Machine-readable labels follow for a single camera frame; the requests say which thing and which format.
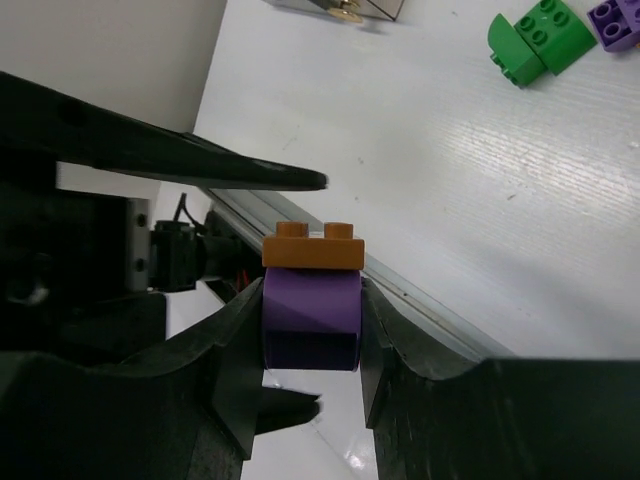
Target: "green lego duplo block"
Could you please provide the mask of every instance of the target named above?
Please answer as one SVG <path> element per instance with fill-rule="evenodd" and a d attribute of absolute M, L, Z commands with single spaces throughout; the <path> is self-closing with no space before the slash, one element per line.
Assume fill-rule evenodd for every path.
<path fill-rule="evenodd" d="M 502 15 L 491 22 L 487 37 L 493 50 L 491 60 L 502 74 L 518 86 L 526 86 L 542 75 L 547 67 Z"/>
<path fill-rule="evenodd" d="M 561 0 L 541 0 L 515 28 L 554 75 L 597 43 L 585 24 Z"/>

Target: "curved purple block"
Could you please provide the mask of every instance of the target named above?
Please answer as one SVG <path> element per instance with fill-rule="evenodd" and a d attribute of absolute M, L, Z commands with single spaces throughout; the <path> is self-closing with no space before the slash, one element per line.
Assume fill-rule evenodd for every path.
<path fill-rule="evenodd" d="M 262 294 L 267 368 L 355 370 L 361 292 L 358 271 L 268 268 Z"/>

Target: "toy building block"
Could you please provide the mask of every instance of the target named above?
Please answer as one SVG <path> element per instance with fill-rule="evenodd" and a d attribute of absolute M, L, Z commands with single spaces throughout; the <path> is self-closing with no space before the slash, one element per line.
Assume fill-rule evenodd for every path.
<path fill-rule="evenodd" d="M 493 50 L 491 60 L 514 85 L 527 86 L 547 70 L 527 42 L 501 14 L 491 22 L 488 43 Z"/>
<path fill-rule="evenodd" d="M 306 223 L 279 222 L 262 244 L 262 266 L 362 270 L 364 240 L 353 238 L 349 223 L 325 223 L 324 238 L 313 238 Z"/>
<path fill-rule="evenodd" d="M 622 52 L 640 42 L 640 0 L 607 0 L 587 16 L 607 52 Z"/>
<path fill-rule="evenodd" d="M 541 0 L 515 28 L 554 75 L 597 43 L 584 23 L 561 0 Z"/>
<path fill-rule="evenodd" d="M 262 292 L 267 368 L 358 368 L 362 281 L 357 270 L 268 268 Z"/>
<path fill-rule="evenodd" d="M 267 267 L 262 340 L 267 368 L 355 370 L 362 330 L 364 241 L 353 225 L 281 222 L 262 245 Z"/>

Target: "purple lego duplo block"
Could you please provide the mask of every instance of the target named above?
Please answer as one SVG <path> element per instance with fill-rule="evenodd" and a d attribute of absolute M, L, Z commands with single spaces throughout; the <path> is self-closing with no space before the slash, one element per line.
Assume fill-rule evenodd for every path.
<path fill-rule="evenodd" d="M 361 295 L 359 271 L 268 268 L 262 294 L 267 368 L 355 370 Z"/>
<path fill-rule="evenodd" d="M 607 52 L 622 52 L 640 43 L 640 0 L 607 0 L 587 15 Z"/>

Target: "orange lego brick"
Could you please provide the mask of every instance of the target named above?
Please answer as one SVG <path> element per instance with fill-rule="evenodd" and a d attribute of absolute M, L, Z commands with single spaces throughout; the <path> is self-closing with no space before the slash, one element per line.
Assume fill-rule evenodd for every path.
<path fill-rule="evenodd" d="M 353 238 L 350 223 L 325 223 L 324 238 L 314 238 L 306 223 L 278 222 L 276 234 L 262 244 L 262 266 L 362 270 L 364 240 Z"/>

